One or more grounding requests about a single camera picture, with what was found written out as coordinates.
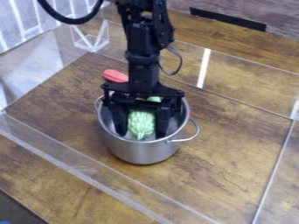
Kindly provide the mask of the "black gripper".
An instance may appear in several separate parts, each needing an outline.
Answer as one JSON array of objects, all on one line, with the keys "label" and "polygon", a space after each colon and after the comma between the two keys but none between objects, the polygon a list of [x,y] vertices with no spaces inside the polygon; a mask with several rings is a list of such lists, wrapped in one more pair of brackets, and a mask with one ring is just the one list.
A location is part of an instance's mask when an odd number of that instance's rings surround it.
[{"label": "black gripper", "polygon": [[156,112],[155,136],[165,137],[172,114],[181,110],[184,92],[160,82],[160,54],[137,55],[125,52],[128,80],[105,82],[103,104],[109,108],[116,133],[127,134],[129,109]]}]

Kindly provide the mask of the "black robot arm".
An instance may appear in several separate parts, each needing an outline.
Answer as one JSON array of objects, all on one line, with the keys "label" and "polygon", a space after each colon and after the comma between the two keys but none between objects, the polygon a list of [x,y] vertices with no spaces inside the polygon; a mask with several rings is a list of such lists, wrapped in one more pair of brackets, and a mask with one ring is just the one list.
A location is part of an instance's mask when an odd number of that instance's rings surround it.
[{"label": "black robot arm", "polygon": [[184,92],[159,81],[164,71],[160,51],[173,42],[173,26],[165,0],[116,0],[117,13],[125,32],[128,81],[101,85],[103,105],[111,112],[116,133],[128,130],[132,110],[155,115],[155,136],[164,137],[171,117],[181,111]]}]

